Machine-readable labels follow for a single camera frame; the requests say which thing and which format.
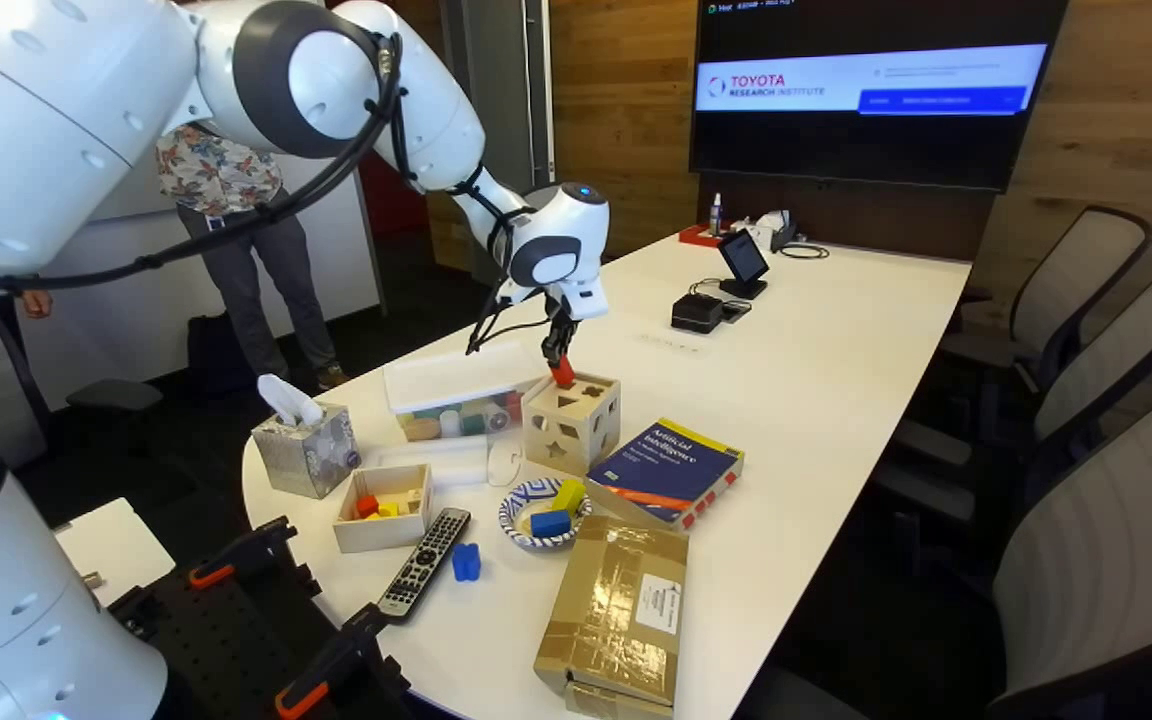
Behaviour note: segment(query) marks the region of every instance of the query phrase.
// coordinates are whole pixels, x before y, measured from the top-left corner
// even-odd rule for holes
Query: black office chair
[[[898,430],[874,481],[879,501],[915,507],[983,553],[1068,465],[1102,446],[1102,418],[1152,371],[1152,286],[1043,390],[1016,446]]]
[[[995,431],[1006,407],[1023,407],[1081,353],[1085,317],[1149,244],[1152,230],[1142,215],[1085,210],[1019,286],[1006,338],[966,333],[961,317],[971,304],[961,304],[915,407],[951,430]]]
[[[845,695],[883,720],[1113,715],[1134,695],[1152,707],[1152,414],[1023,513],[987,598],[883,573],[858,546],[845,546],[835,578],[867,584],[835,581],[827,603],[795,614],[795,675],[770,671],[770,701],[743,715],[804,715],[795,695],[816,715]],[[958,628],[993,632],[966,650]]]

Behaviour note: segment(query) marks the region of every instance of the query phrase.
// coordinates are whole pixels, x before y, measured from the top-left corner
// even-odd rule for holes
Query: label
[[[682,607],[685,607],[685,584],[664,581],[664,578],[645,578],[639,603],[638,603],[632,621],[676,638],[682,617],[685,617]]]

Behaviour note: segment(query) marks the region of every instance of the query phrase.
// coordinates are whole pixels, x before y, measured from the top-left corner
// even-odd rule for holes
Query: red object
[[[352,513],[363,521],[363,515],[372,515],[379,507],[379,501],[372,496],[372,492],[359,492],[355,501],[352,501]]]
[[[576,386],[576,371],[569,365],[569,357],[547,371],[558,390],[574,390]]]
[[[712,236],[710,223],[691,223],[682,233],[682,244],[719,250],[719,236]]]

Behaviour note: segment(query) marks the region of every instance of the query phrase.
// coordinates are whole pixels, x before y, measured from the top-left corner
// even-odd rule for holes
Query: white table
[[[682,720],[736,711],[907,407],[968,264],[858,250],[831,250],[827,260],[771,255],[770,292],[743,320],[712,338],[671,333],[671,301],[710,277],[725,277],[712,250],[639,250],[603,270],[613,312],[574,344],[576,371],[621,379],[621,441],[676,418],[748,451],[743,481],[691,529]],[[464,338],[450,338],[415,357],[460,350]],[[400,446],[385,371],[397,370],[328,391],[349,404],[363,450]],[[475,513],[468,539],[483,553],[483,581],[455,584],[444,573],[415,621],[379,638],[412,687],[460,715],[566,715],[531,671],[566,558],[528,558],[499,538],[497,506],[514,481],[506,436],[488,486],[435,496],[435,507]],[[320,607],[335,625],[377,601],[409,558],[335,553],[340,488],[328,501],[272,492],[251,446],[246,506],[251,525],[288,515],[302,529],[292,553],[324,584]]]

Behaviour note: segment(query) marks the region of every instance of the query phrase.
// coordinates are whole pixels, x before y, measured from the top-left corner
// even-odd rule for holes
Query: wall-mounted screen
[[[691,169],[1002,191],[1066,0],[700,0]]]

